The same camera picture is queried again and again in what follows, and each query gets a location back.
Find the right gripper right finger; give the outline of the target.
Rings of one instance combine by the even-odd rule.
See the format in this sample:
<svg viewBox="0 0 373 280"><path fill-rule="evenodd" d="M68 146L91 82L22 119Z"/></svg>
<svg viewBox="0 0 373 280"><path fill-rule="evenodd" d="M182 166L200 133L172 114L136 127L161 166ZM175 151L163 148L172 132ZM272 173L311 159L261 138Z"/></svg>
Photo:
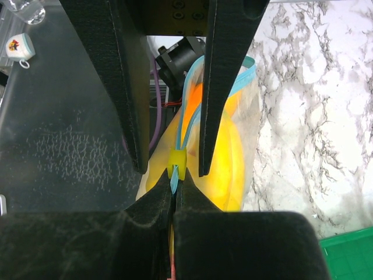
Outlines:
<svg viewBox="0 0 373 280"><path fill-rule="evenodd" d="M194 184L178 186L177 279L329 279L314 228L295 212L223 212Z"/></svg>

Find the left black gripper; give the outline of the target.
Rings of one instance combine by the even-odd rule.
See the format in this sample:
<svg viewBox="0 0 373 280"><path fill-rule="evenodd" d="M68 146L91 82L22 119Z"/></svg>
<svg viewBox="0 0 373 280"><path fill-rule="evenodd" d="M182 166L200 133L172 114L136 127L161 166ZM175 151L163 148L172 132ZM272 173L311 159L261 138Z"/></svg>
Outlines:
<svg viewBox="0 0 373 280"><path fill-rule="evenodd" d="M117 111L134 169L149 160L146 36L206 37L199 176L209 174L225 102L267 0L61 1Z"/></svg>

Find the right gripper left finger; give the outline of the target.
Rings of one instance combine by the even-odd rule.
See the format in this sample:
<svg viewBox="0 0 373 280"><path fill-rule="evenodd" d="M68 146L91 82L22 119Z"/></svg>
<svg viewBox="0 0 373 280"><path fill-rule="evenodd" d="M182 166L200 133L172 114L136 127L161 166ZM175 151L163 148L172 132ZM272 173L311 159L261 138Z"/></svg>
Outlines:
<svg viewBox="0 0 373 280"><path fill-rule="evenodd" d="M9 213L1 218L1 278L166 279L172 202L162 174L121 211Z"/></svg>

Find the clear zip top bag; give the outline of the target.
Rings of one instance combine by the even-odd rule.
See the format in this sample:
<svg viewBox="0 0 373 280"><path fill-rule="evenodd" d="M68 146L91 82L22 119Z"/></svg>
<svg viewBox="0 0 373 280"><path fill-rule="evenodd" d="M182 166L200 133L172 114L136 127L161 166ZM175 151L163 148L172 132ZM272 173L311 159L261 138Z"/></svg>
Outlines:
<svg viewBox="0 0 373 280"><path fill-rule="evenodd" d="M218 112L208 109L205 58L198 58L186 74L181 107L162 134L148 161L136 195L140 199L166 175L167 188L190 176L194 185L224 212L243 208L251 183L259 129L259 88L256 63L245 56L228 96Z"/></svg>

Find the green plastic tray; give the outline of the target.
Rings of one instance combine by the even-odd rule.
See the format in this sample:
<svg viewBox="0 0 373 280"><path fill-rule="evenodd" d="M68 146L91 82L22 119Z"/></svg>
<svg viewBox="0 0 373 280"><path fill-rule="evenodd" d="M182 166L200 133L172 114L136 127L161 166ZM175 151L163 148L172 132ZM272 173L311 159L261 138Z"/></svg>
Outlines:
<svg viewBox="0 0 373 280"><path fill-rule="evenodd" d="M372 228L334 235L320 241L332 279L372 279Z"/></svg>

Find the yellow banana bunch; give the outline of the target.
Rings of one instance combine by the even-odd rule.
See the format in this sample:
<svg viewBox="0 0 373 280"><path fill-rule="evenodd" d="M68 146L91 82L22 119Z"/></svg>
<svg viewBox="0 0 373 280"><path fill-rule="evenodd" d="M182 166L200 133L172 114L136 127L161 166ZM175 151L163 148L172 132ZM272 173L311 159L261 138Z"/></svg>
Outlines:
<svg viewBox="0 0 373 280"><path fill-rule="evenodd" d="M177 114L150 157L148 170L140 181L137 198L153 188L166 169L170 150L175 145L179 119L180 115ZM245 162L236 124L228 114L222 116L210 172L203 177L198 176L198 137L194 128L187 146L187 168L193 182L221 210L240 211L245 186Z"/></svg>

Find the orange fruit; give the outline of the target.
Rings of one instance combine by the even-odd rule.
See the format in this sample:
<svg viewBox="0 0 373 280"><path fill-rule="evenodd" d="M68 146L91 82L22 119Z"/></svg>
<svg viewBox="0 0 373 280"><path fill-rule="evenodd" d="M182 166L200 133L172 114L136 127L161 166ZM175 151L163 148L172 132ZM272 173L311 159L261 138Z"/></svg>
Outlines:
<svg viewBox="0 0 373 280"><path fill-rule="evenodd" d="M193 112L198 107L198 105L200 105L202 101L202 89L203 83L199 83L191 87L191 90L189 91L188 102L186 104L184 113L184 125L188 125L193 115Z"/></svg>

